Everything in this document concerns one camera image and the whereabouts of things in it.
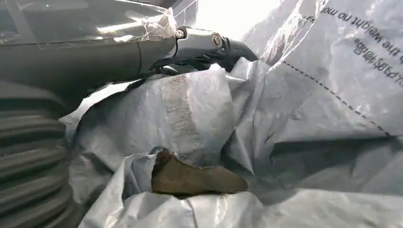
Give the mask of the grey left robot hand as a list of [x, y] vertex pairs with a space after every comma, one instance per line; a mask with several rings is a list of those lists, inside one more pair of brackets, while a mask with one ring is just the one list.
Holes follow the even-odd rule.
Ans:
[[178, 26], [171, 6], [133, 0], [3, 0], [0, 109], [57, 116], [108, 84], [169, 65], [230, 71], [257, 56], [211, 30]]

